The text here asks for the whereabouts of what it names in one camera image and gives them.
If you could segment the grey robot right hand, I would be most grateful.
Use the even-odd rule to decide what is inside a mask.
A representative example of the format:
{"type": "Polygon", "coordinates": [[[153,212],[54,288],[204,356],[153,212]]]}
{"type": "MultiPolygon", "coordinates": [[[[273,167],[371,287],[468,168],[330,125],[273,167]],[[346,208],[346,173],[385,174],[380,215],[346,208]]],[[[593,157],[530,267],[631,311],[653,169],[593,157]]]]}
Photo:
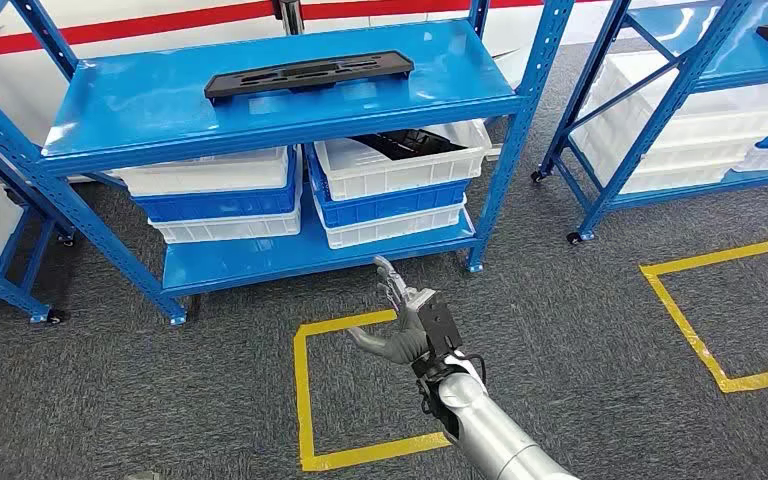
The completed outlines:
{"type": "Polygon", "coordinates": [[[429,349],[418,310],[435,291],[409,287],[391,263],[382,256],[375,256],[373,262],[380,277],[377,288],[385,294],[397,313],[399,330],[388,338],[369,334],[360,327],[350,327],[347,332],[354,344],[363,351],[395,364],[411,364],[429,349]]]}

